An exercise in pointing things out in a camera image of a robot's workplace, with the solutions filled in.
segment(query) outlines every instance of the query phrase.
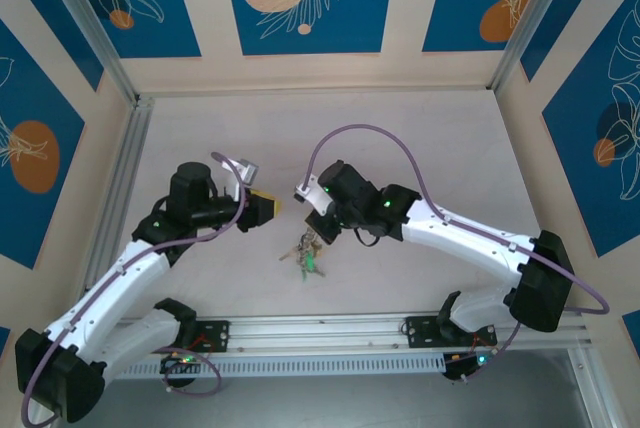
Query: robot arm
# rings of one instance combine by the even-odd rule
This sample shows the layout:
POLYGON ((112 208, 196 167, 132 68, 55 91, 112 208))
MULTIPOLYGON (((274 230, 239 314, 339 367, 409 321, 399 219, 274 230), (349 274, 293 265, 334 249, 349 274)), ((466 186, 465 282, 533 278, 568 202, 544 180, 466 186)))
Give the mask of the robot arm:
POLYGON ((500 283, 495 288, 455 292, 444 303, 439 324, 452 344, 456 343, 456 331, 474 333, 514 318, 538 331, 555 331, 558 326, 571 282, 516 250, 520 246, 540 253, 573 272, 561 240, 552 233, 543 231, 532 239, 465 219, 438 206, 435 208, 441 216, 436 216, 419 193, 399 185, 378 190, 343 161, 331 165, 319 178, 311 176, 306 187, 300 183, 295 197, 312 204, 314 211, 306 222, 327 244, 333 243, 343 229, 363 229, 375 237, 389 236, 444 250, 498 278, 500 283), (461 228, 461 224, 470 229, 461 228), (482 232, 510 244, 497 243, 482 232))
MULTIPOLYGON (((166 346, 187 348, 193 343, 196 312, 171 299, 156 304, 151 313, 127 328, 115 327, 142 292, 167 273, 192 244, 155 251, 150 248, 168 241, 190 240, 201 228, 220 229, 237 213, 243 189, 245 206, 236 222, 241 231, 261 226, 277 214, 278 203, 273 198, 243 186, 251 184, 257 167, 244 160, 229 162, 240 174, 242 184, 234 176, 234 182, 228 182, 222 194, 208 166, 180 165, 171 178, 169 195, 158 200, 151 214, 140 222, 133 241, 109 271, 44 333, 27 330, 18 339, 18 386, 23 393, 47 350, 65 331, 68 333, 35 384, 33 399, 71 423, 83 418, 105 387, 132 363, 166 346), (124 270, 123 266, 142 252, 147 255, 124 270), (97 293, 99 297, 89 304, 97 293), (72 324, 87 304, 82 318, 72 324)), ((226 162, 223 167, 231 171, 226 162)))

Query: keys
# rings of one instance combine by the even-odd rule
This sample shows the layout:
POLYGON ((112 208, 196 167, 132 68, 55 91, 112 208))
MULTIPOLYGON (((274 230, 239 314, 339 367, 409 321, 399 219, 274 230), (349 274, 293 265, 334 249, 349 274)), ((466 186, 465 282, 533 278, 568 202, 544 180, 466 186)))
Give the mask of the keys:
POLYGON ((318 241, 318 235, 311 228, 307 228, 305 234, 300 237, 300 242, 282 255, 280 261, 295 257, 296 264, 302 271, 303 280, 307 279, 308 273, 315 273, 324 278, 325 273, 316 266, 316 259, 321 255, 321 252, 322 244, 318 241))

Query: white table surface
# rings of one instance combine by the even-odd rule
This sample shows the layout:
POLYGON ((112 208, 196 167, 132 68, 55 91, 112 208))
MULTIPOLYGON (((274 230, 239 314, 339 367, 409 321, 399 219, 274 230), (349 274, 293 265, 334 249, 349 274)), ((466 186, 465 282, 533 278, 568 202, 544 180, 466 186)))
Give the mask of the white table surface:
MULTIPOLYGON (((511 232, 539 232, 495 97, 490 91, 242 94, 156 100, 127 214, 121 248, 154 202, 168 193, 180 163, 215 165, 213 150, 260 166, 256 189, 283 202, 280 215, 247 234, 191 247, 150 287, 130 316, 175 298, 201 316, 383 313, 437 310, 455 290, 495 280, 433 248, 383 239, 361 246, 344 232, 325 250, 326 278, 302 281, 292 259, 280 262, 305 230, 310 205, 293 199, 315 144, 334 128, 371 123, 398 135, 417 158, 435 201, 511 232)), ((343 159, 378 188, 418 190, 404 154, 383 136, 338 135, 314 173, 343 159)), ((214 168, 214 180, 226 172, 214 168)))

